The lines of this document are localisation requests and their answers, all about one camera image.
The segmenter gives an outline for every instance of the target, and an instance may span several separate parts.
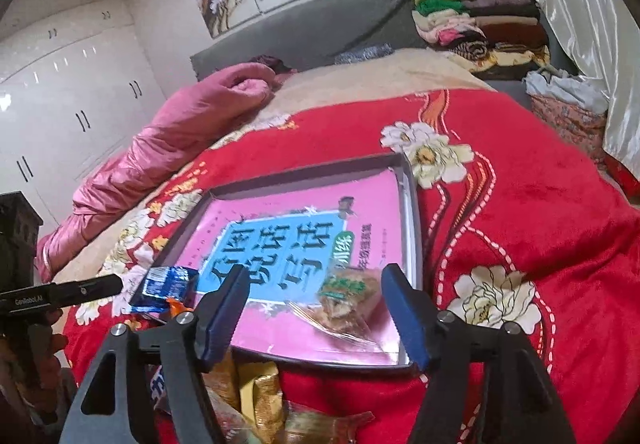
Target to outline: gray headboard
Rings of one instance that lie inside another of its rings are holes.
[[[312,0],[225,34],[193,55],[191,65],[201,81],[263,54],[303,71],[332,65],[335,55],[360,47],[389,43],[396,49],[424,48],[413,8],[413,0]]]

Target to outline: stack of folded clothes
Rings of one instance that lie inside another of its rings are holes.
[[[418,34],[481,79],[519,80],[549,63],[535,0],[414,0]]]

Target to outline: silver bolt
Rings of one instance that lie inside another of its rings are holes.
[[[114,336],[121,336],[127,331],[127,326],[124,323],[118,323],[111,327],[111,334]]]
[[[515,336],[516,334],[520,334],[520,332],[522,332],[522,328],[520,327],[520,325],[514,323],[513,321],[507,321],[504,324],[504,331],[507,332],[507,334]]]
[[[178,322],[178,325],[187,325],[193,321],[194,315],[193,312],[181,312],[176,317],[175,320]]]
[[[448,310],[441,310],[438,312],[438,319],[443,323],[453,323],[456,320],[456,315]]]

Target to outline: rolled pink comforter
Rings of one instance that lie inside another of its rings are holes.
[[[50,281],[84,246],[167,180],[244,114],[273,95],[274,72],[243,63],[178,90],[129,149],[107,160],[73,195],[74,212],[38,241],[36,267]]]

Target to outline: white satin curtain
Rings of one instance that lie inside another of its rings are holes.
[[[622,0],[537,0],[560,45],[609,98],[604,149],[640,180],[640,29]]]

